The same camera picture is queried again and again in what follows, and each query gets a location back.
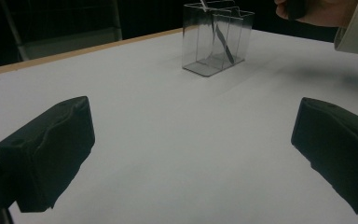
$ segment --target table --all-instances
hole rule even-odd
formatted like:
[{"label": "table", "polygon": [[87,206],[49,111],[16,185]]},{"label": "table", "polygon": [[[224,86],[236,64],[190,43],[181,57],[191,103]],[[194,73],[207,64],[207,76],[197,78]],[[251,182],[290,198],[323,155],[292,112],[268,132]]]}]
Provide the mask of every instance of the table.
[{"label": "table", "polygon": [[181,38],[0,70],[18,69],[0,74],[0,140],[81,95],[96,134],[55,207],[13,204],[15,222],[358,223],[290,143],[302,97],[358,115],[358,55],[253,31],[246,62],[205,78],[181,68]]}]

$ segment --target transparent container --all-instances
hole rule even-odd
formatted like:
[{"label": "transparent container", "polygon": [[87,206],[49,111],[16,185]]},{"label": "transparent container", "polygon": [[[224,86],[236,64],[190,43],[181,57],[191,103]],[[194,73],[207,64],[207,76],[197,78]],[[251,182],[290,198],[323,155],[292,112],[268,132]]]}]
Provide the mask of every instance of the transparent container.
[{"label": "transparent container", "polygon": [[182,67],[210,77],[243,62],[254,16],[234,1],[184,5]]}]

